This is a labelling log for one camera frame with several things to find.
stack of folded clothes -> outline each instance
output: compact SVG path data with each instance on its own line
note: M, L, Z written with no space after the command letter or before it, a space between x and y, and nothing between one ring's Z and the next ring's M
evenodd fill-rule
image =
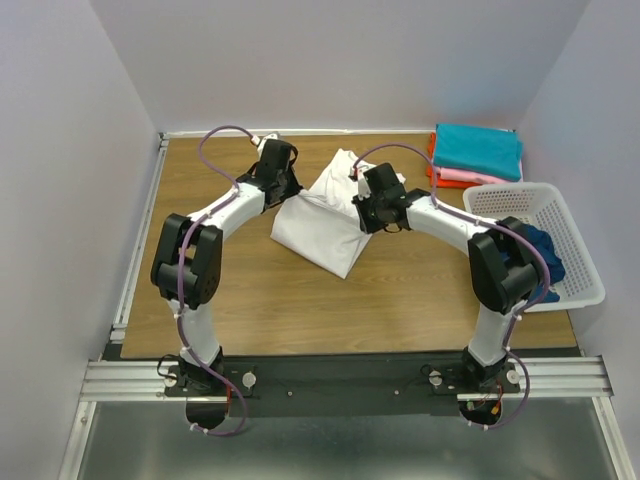
M522 181L522 142L512 131L439 124L430 134L438 187L467 188ZM427 168L431 177L431 168Z

teal folded cloth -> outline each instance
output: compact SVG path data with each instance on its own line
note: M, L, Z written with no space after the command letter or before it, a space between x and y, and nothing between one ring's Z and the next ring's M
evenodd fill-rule
M433 161L437 167L520 180L522 142L515 132L441 123L436 133Z

pink folded cloth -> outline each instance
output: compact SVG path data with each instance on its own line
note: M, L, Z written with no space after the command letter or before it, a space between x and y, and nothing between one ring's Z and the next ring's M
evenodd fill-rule
M493 175L484 175L482 173L472 172L471 170L461 170L459 168L436 167L440 178L443 180L457 180L459 182L473 182L480 184L487 183L512 183L504 178L494 177ZM520 161L520 180L522 182L522 161Z

metal floor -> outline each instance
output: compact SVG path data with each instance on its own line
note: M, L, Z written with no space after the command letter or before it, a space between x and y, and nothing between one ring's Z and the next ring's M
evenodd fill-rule
M518 400L506 402L506 412ZM179 403L100 403L82 479L617 478L590 398L532 399L503 429L406 415L262 418L234 438L190 432Z

orange folded cloth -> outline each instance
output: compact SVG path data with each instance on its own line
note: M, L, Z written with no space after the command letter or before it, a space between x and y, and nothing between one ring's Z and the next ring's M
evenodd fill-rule
M429 134L429 143L427 143L427 155L429 155L429 158L433 158L433 150L435 149L436 146L436 132L431 132ZM432 171L431 171L431 165L427 165L427 177L431 178L432 175ZM437 181L437 185L438 187L443 187L443 188L469 188L469 187L477 187L478 185L480 185L479 183L473 183L473 182L460 182L458 180L444 180L442 178L440 178L440 175L438 175L438 179Z

